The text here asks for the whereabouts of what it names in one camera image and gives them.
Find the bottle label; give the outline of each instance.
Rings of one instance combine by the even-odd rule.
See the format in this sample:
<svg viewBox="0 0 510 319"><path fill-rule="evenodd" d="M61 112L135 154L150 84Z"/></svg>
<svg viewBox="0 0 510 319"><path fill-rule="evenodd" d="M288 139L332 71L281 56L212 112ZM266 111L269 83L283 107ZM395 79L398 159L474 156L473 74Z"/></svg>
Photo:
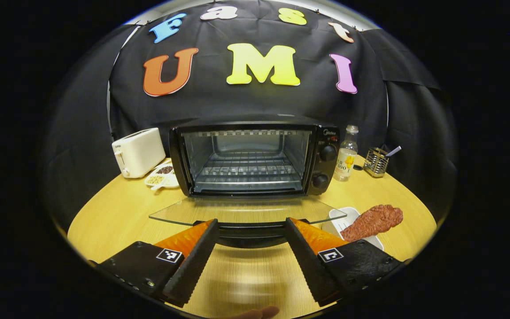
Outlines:
<svg viewBox="0 0 510 319"><path fill-rule="evenodd" d="M349 176L354 168L355 156L356 154L344 154L340 152L335 173L344 177Z"/></svg>

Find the white tray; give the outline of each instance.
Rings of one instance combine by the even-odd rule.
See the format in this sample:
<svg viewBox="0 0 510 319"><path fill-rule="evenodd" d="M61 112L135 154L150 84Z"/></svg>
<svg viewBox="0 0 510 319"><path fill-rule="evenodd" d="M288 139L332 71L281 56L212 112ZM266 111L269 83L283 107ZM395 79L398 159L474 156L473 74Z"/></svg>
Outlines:
<svg viewBox="0 0 510 319"><path fill-rule="evenodd" d="M172 166L172 162L170 163L164 163L164 164L160 164L158 166L156 166L153 170L152 170L152 173L150 173L147 178L145 178L145 184L147 186L155 186L157 184L152 184L150 183L150 179L151 177L153 176L162 176L163 178L168 178L170 179L170 181L167 183L167 184L164 184L163 187L166 187L166 188L174 188L174 187L178 187L178 180L176 180L176 175L174 175L174 167L172 169L172 171L168 174L157 174L157 171L160 170L161 168L163 167L166 167L166 166Z"/></svg>
<svg viewBox="0 0 510 319"><path fill-rule="evenodd" d="M359 212L356 210L356 208L344 207L340 208L339 210L330 210L328 216L330 216L330 218L335 218L343 215L340 211L346 213L347 216L344 218L330 220L329 222L324 222L324 224L322 224L322 230L342 238L342 234L340 234L340 232L355 222L355 220L359 217ZM368 241L383 251L385 250L383 244L381 244L381 241L379 241L377 236L370 236L364 238L364 240Z"/></svg>

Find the oven knob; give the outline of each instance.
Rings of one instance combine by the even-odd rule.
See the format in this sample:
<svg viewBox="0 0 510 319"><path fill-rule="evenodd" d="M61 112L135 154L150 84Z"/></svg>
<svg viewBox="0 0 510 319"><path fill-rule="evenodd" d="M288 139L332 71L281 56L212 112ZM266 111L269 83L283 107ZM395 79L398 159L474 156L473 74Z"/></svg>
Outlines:
<svg viewBox="0 0 510 319"><path fill-rule="evenodd" d="M314 176L312 179L312 185L314 185L315 188L319 188L323 190L324 188L328 187L328 183L330 182L330 179L326 174L320 174Z"/></svg>
<svg viewBox="0 0 510 319"><path fill-rule="evenodd" d="M336 159L336 157L337 157L336 148L331 145L324 147L322 151L320 151L320 158L322 159L322 161L326 162L333 161Z"/></svg>

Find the foam letter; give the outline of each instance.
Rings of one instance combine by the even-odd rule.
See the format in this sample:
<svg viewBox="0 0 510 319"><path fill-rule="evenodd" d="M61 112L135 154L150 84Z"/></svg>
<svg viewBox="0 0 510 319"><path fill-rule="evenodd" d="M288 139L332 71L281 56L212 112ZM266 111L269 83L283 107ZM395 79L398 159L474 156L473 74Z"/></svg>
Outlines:
<svg viewBox="0 0 510 319"><path fill-rule="evenodd" d="M306 24L306 19L303 18L304 14L298 10L280 8L279 13L279 19L284 22L299 24L300 26Z"/></svg>
<svg viewBox="0 0 510 319"><path fill-rule="evenodd" d="M154 57L143 65L145 67L145 76L143 80L143 90L152 97L160 97L174 93L188 82L190 78L190 69L192 66L192 56L198 52L198 48L190 48L178 51L174 54L178 58L178 69L176 77L170 82L162 82L160 73L162 63L168 60L168 56Z"/></svg>
<svg viewBox="0 0 510 319"><path fill-rule="evenodd" d="M294 73L292 62L292 55L296 51L291 47L275 45L265 57L249 43L230 44L227 48L233 52L233 69L231 75L227 77L229 84L251 83L251 76L247 75L247 66L260 83L267 79L274 67L272 83L294 86L300 84L300 79Z"/></svg>
<svg viewBox="0 0 510 319"><path fill-rule="evenodd" d="M233 19L237 16L236 7L223 6L208 9L206 13L200 16L201 20L214 20L214 19Z"/></svg>
<svg viewBox="0 0 510 319"><path fill-rule="evenodd" d="M155 43L159 43L171 35L176 34L176 32L178 32L177 27L182 24L182 20L180 20L180 18L184 18L185 16L186 13L177 14L176 16L173 16L165 22L161 22L161 24L150 29L149 32L152 31L156 35Z"/></svg>
<svg viewBox="0 0 510 319"><path fill-rule="evenodd" d="M338 83L336 87L342 92L348 92L355 94L358 92L358 88L355 87L352 81L352 72L350 71L350 59L339 56L337 54L330 54L330 57L336 62L336 68L338 69Z"/></svg>
<svg viewBox="0 0 510 319"><path fill-rule="evenodd" d="M346 40L349 43L353 43L354 42L354 39L348 37L348 34L350 33L350 31L344 29L343 26L340 26L339 24L334 23L334 22L328 22L328 24L330 26L334 27L334 30L340 36L340 38Z"/></svg>

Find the white toaster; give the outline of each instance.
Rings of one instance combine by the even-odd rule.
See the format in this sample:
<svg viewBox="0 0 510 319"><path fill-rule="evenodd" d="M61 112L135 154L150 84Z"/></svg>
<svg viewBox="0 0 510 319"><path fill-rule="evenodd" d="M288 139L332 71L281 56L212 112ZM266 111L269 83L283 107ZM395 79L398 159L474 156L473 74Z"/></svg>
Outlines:
<svg viewBox="0 0 510 319"><path fill-rule="evenodd" d="M112 148L125 178L145 176L166 157L156 127L125 136L113 142Z"/></svg>

